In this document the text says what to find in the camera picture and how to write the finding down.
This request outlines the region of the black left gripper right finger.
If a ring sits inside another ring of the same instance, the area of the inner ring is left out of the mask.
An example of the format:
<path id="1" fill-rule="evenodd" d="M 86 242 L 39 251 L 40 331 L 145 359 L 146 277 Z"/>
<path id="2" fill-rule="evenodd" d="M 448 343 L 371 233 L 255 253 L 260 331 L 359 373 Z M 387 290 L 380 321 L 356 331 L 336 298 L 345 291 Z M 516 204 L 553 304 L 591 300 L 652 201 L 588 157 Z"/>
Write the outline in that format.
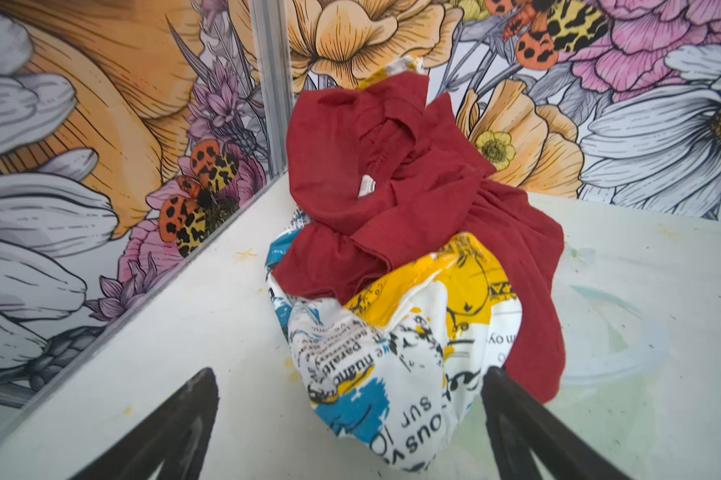
<path id="1" fill-rule="evenodd" d="M 486 430 L 501 479 L 539 479 L 541 464 L 555 479 L 625 479 L 504 369 L 483 378 Z"/>

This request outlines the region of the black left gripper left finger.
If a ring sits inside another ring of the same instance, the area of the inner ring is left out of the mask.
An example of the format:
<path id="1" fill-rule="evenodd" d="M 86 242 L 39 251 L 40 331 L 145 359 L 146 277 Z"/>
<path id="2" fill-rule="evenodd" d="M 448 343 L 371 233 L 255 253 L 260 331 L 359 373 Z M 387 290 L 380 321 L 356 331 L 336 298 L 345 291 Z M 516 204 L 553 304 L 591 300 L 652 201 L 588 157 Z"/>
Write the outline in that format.
<path id="1" fill-rule="evenodd" d="M 200 478 L 218 403 L 216 376 L 204 368 L 74 478 Z"/>

